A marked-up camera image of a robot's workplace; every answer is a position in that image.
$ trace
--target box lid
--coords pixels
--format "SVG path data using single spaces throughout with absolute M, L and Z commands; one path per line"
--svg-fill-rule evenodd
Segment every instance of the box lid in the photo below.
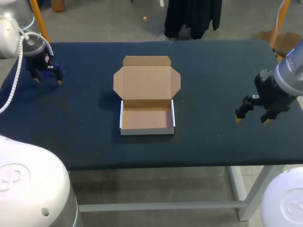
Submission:
M 168 56 L 126 56 L 114 74 L 114 91 L 124 100 L 172 99 L 181 79 L 170 64 Z

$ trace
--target dark blue tablecloth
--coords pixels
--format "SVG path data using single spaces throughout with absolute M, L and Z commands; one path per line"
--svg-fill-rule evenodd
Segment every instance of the dark blue tablecloth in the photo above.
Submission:
M 48 77 L 39 85 L 23 69 L 15 97 L 0 115 L 0 133 L 52 151 L 68 169 L 303 163 L 297 101 L 271 123 L 261 124 L 261 108 L 235 122 L 242 99 L 256 93 L 255 76 L 277 65 L 262 41 L 52 46 L 65 68 L 62 85 Z M 113 74 L 126 55 L 168 55 L 181 74 L 175 135 L 120 136 Z M 0 90 L 1 105 L 15 70 Z

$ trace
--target floor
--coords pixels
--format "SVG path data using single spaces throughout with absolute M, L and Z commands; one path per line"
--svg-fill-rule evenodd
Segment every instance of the floor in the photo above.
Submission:
M 168 0 L 66 0 L 67 11 L 43 10 L 52 42 L 153 41 L 163 31 Z M 224 0 L 221 25 L 203 39 L 251 39 L 270 30 L 282 0 Z M 292 0 L 282 31 L 303 35 L 303 4 Z M 180 36 L 188 38 L 189 31 Z M 14 60 L 0 61 L 0 84 Z M 247 191 L 261 166 L 241 168 Z M 71 173 L 79 204 L 231 200 L 225 167 L 128 169 Z M 260 211 L 239 222 L 236 210 L 165 210 L 83 213 L 84 227 L 261 227 Z

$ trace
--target cardboard box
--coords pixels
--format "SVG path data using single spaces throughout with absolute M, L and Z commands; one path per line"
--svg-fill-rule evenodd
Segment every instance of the cardboard box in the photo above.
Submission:
M 174 134 L 173 96 L 180 74 L 168 56 L 126 56 L 114 74 L 114 91 L 122 98 L 121 135 Z

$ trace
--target robot logo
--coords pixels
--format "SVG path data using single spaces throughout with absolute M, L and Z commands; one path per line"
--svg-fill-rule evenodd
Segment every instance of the robot logo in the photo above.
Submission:
M 295 224 L 302 224 L 303 188 L 288 191 L 283 198 L 281 210 L 285 218 Z
M 30 171 L 21 164 L 8 164 L 0 167 L 0 200 L 9 194 L 22 190 L 31 180 Z
M 15 170 L 8 176 L 8 179 L 2 179 L 2 187 L 0 187 L 0 192 L 7 191 L 13 187 L 13 183 L 16 183 L 20 180 L 21 172 Z

